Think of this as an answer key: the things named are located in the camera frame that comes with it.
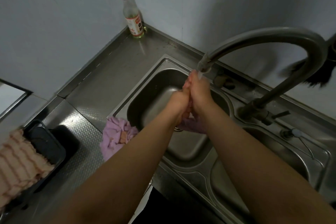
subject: cooking oil bottle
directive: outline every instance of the cooking oil bottle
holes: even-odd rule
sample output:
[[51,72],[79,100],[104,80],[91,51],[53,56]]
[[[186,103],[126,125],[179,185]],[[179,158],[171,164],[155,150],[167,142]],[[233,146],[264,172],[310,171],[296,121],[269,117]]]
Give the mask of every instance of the cooking oil bottle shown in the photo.
[[141,22],[139,9],[133,0],[123,0],[123,14],[127,25],[134,38],[140,38],[144,35],[144,27]]

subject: metal pipe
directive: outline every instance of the metal pipe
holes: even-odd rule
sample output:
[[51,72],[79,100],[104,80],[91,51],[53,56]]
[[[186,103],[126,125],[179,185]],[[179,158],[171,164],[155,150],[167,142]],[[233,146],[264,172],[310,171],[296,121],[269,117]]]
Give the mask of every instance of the metal pipe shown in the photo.
[[254,105],[258,108],[263,108],[276,97],[312,76],[327,58],[327,44],[319,34],[304,28],[273,27],[248,31],[225,40],[212,52],[204,55],[197,69],[203,73],[208,72],[220,57],[243,47],[263,43],[295,44],[307,51],[308,58],[298,71],[262,98],[254,100]]

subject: drain strainer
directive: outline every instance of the drain strainer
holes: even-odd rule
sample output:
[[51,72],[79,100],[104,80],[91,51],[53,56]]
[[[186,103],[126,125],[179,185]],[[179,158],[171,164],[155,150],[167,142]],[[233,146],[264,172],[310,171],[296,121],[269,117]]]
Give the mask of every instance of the drain strainer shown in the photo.
[[175,132],[181,132],[181,131],[183,131],[183,130],[180,129],[180,128],[178,128],[178,127],[175,127],[175,128],[174,128],[174,131],[175,131]]

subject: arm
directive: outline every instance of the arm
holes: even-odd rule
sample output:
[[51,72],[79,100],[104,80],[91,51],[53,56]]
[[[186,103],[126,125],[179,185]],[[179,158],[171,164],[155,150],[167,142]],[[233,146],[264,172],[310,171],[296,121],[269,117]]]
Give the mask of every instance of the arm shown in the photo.
[[235,124],[191,74],[191,97],[239,195],[259,223],[336,223],[336,212],[292,167]]
[[150,124],[75,191],[51,223],[127,223],[187,109],[189,95],[188,89],[175,92]]

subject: gooseneck faucet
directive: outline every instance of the gooseneck faucet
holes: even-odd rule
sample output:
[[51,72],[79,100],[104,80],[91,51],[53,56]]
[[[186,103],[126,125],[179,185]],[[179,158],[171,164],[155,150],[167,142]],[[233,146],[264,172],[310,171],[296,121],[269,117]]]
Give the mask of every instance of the gooseneck faucet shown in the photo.
[[248,31],[225,40],[213,51],[207,52],[198,63],[197,70],[206,73],[220,57],[243,47],[263,43],[295,44],[304,48],[308,55],[305,64],[298,71],[262,98],[252,100],[238,112],[239,117],[244,120],[254,117],[269,125],[275,117],[281,117],[281,115],[273,115],[265,110],[266,104],[309,78],[325,62],[327,44],[319,34],[304,28],[290,27],[272,27]]

